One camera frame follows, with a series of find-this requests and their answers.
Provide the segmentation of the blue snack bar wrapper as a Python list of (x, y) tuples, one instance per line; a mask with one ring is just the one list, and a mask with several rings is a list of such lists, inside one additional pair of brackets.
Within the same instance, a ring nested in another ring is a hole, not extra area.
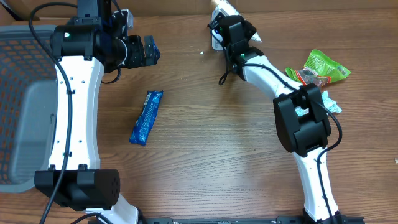
[(155, 123), (163, 91), (148, 91), (142, 113), (138, 117), (132, 130), (129, 142), (145, 146), (149, 133)]

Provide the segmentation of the green snack bag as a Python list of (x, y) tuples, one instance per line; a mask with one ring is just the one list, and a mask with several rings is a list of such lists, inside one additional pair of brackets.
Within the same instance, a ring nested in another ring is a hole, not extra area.
[(313, 49), (303, 69), (286, 68), (289, 78), (303, 85), (314, 83), (318, 87), (347, 78), (351, 71), (332, 60), (318, 49)]

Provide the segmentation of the teal wipes packet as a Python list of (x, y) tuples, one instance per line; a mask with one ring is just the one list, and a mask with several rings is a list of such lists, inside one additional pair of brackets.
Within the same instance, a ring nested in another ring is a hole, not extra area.
[[(324, 102), (324, 106), (331, 111), (332, 113), (341, 113), (343, 110), (338, 106), (337, 102), (332, 100), (329, 97), (328, 91), (324, 91), (322, 93), (322, 100)], [(302, 109), (301, 107), (296, 107), (295, 112), (298, 116), (304, 116), (309, 114), (309, 109)]]

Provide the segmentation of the white tube gold cap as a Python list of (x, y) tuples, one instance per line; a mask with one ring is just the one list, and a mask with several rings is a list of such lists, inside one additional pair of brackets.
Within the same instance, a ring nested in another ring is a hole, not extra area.
[(255, 27), (245, 20), (245, 18), (227, 1), (211, 0), (214, 10), (211, 18), (219, 23), (219, 33), (225, 33), (228, 26), (241, 23), (246, 38), (251, 38), (255, 42), (262, 42)]

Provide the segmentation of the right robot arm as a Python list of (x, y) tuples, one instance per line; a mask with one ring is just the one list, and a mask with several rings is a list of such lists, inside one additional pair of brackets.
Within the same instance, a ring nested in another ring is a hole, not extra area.
[(219, 12), (208, 28), (224, 52), (226, 71), (256, 86), (273, 101), (277, 136), (284, 149), (293, 154), (302, 182), (301, 222), (364, 223), (362, 217), (343, 215), (333, 198), (327, 153), (340, 143), (328, 143), (330, 121), (337, 118), (324, 105), (319, 87), (291, 80), (262, 51), (251, 47), (249, 40), (256, 28), (242, 16)]

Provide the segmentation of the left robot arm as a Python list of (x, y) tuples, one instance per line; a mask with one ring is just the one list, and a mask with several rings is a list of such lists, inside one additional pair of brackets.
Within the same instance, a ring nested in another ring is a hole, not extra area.
[(144, 223), (121, 194), (116, 169), (102, 169), (98, 152), (98, 97), (103, 76), (155, 65), (160, 51), (151, 35), (129, 35), (133, 16), (116, 1), (78, 1), (77, 15), (42, 44), (57, 73), (57, 115), (48, 167), (34, 185), (57, 204), (92, 223)]

